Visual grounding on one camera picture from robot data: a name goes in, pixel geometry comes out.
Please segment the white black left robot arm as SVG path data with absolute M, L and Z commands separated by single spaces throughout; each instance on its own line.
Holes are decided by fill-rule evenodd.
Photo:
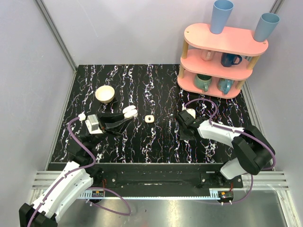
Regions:
M 56 227 L 66 210 L 82 195 L 90 206 L 96 206 L 105 192 L 118 198 L 111 189 L 106 188 L 102 168 L 96 165 L 96 156 L 92 153 L 104 135 L 121 135 L 138 115 L 135 107 L 124 109 L 121 113 L 79 114 L 67 124 L 69 135 L 78 143 L 80 150 L 69 161 L 55 181 L 40 197 L 31 204 L 24 203 L 19 209 L 19 221 L 22 227 Z

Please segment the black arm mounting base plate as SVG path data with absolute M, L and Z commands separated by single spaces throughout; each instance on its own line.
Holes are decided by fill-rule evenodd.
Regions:
M 236 174 L 231 180 L 220 173 L 222 164 L 96 164 L 87 172 L 95 185 L 107 188 L 131 189 L 148 187 L 174 188 L 233 188 L 243 187 L 242 177 Z

